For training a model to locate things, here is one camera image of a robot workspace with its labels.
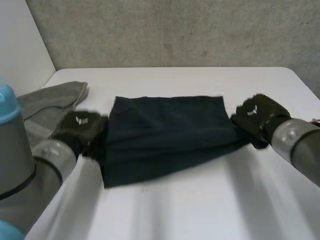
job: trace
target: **white tabletop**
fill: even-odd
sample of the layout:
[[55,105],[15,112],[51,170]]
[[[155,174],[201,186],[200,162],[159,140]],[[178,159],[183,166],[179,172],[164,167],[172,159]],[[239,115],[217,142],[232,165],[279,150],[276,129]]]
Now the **white tabletop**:
[[[78,109],[102,114],[110,112],[115,96],[206,95],[223,96],[230,115],[245,99],[263,93],[293,117],[320,118],[319,99],[282,67],[63,69],[46,86],[70,81],[89,86]],[[319,188],[270,147],[258,151],[248,145],[159,180],[101,190],[85,237],[316,240],[319,223]]]

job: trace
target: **gray cloth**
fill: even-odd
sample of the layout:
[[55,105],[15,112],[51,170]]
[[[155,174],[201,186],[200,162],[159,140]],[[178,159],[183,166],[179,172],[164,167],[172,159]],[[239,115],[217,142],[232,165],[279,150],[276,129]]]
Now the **gray cloth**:
[[87,97],[87,86],[72,81],[18,97],[31,147],[47,139],[63,117]]

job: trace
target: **gray wall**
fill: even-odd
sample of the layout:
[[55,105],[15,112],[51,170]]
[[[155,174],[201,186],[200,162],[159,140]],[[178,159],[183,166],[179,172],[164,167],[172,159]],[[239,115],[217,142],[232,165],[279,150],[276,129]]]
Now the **gray wall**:
[[320,97],[319,0],[26,0],[57,68],[281,66]]

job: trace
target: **dark navy cloth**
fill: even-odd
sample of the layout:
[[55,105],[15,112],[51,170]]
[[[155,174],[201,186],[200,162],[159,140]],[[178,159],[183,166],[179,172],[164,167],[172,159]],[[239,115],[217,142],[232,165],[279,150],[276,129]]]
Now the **dark navy cloth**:
[[248,143],[221,96],[116,97],[98,156],[105,187],[159,178]]

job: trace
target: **white wall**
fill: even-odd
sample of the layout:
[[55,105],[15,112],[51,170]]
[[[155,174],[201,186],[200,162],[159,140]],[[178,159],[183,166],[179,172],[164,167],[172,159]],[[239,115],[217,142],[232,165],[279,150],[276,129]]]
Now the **white wall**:
[[19,96],[41,88],[55,71],[25,0],[0,0],[0,84]]

